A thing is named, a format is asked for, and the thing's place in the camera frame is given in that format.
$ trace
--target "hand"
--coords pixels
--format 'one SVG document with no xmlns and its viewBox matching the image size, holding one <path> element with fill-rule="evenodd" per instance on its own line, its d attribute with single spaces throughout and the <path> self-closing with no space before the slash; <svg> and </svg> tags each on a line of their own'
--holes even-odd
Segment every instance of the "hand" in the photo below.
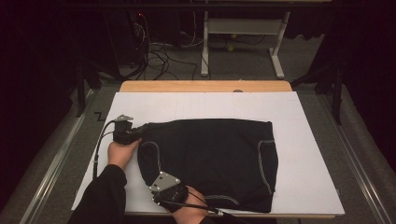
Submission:
<svg viewBox="0 0 396 224">
<path fill-rule="evenodd" d="M 187 197 L 186 203 L 207 206 L 204 195 L 190 186 L 187 186 L 187 188 L 189 189 L 189 196 Z M 177 224 L 198 224 L 208 215 L 209 213 L 207 210 L 191 207 L 181 207 L 176 212 L 172 213 L 172 217 L 175 219 Z"/>
<path fill-rule="evenodd" d="M 125 171 L 126 165 L 134 155 L 134 150 L 137 148 L 142 139 L 132 142 L 130 145 L 122 146 L 116 142 L 108 145 L 107 164 L 118 165 L 123 171 Z"/>
</svg>

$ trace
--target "person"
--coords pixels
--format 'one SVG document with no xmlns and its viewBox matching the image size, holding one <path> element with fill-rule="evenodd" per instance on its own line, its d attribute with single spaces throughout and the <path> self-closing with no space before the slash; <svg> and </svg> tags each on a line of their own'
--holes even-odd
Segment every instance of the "person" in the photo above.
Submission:
<svg viewBox="0 0 396 224">
<path fill-rule="evenodd" d="M 122 223 L 127 179 L 125 169 L 141 139 L 130 145 L 121 146 L 112 142 L 108 146 L 108 163 L 104 171 L 85 189 L 84 194 L 67 223 Z M 204 196 L 187 186 L 189 194 L 186 203 L 206 206 Z M 181 207 L 172 213 L 177 224 L 215 223 L 204 209 Z"/>
</svg>

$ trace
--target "black sleeve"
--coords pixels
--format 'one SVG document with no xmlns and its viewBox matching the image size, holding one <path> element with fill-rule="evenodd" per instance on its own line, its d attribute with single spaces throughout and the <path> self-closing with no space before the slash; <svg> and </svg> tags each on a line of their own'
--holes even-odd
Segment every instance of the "black sleeve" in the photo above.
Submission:
<svg viewBox="0 0 396 224">
<path fill-rule="evenodd" d="M 199 224 L 216 224 L 215 221 L 212 220 L 210 217 L 204 217 Z"/>
<path fill-rule="evenodd" d="M 122 223 L 125 213 L 125 173 L 108 165 L 85 189 L 67 223 Z"/>
</svg>

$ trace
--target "clothing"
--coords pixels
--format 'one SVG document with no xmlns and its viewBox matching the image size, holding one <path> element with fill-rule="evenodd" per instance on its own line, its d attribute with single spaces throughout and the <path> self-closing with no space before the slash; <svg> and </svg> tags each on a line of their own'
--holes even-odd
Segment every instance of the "clothing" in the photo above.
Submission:
<svg viewBox="0 0 396 224">
<path fill-rule="evenodd" d="M 271 211 L 278 165 L 271 122 L 182 119 L 142 128 L 137 160 L 146 185 L 163 171 L 210 207 Z"/>
<path fill-rule="evenodd" d="M 67 223 L 118 224 L 125 213 L 125 173 L 117 165 L 108 165 L 85 189 L 81 202 Z M 209 217 L 200 224 L 214 224 Z"/>
</svg>

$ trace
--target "white board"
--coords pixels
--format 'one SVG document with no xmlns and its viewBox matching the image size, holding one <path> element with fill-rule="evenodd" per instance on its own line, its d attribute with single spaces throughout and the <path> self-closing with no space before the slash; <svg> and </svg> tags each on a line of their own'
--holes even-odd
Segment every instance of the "white board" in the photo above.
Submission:
<svg viewBox="0 0 396 224">
<path fill-rule="evenodd" d="M 106 122 L 121 114 L 134 118 L 133 127 L 175 119 L 271 121 L 279 164 L 270 214 L 338 216 L 345 213 L 296 92 L 118 92 Z M 113 130 L 114 126 L 108 126 L 108 132 Z M 106 166 L 106 150 L 111 141 L 112 134 L 109 134 L 100 146 L 98 174 Z M 137 155 L 128 165 L 126 176 L 127 213 L 166 213 L 151 200 Z M 73 210 L 91 181 L 92 162 Z"/>
</svg>

